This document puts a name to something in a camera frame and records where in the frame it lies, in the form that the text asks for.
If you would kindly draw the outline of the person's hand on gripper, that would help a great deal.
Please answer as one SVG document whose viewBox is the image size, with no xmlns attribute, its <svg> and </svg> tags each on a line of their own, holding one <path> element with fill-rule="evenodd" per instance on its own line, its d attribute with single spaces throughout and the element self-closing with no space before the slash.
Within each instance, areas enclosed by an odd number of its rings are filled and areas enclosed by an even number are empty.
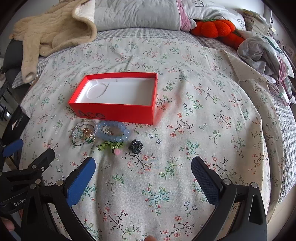
<svg viewBox="0 0 296 241">
<path fill-rule="evenodd" d="M 9 219 L 1 217 L 1 220 L 9 232 L 11 232 L 15 229 L 14 224 Z"/>
</svg>

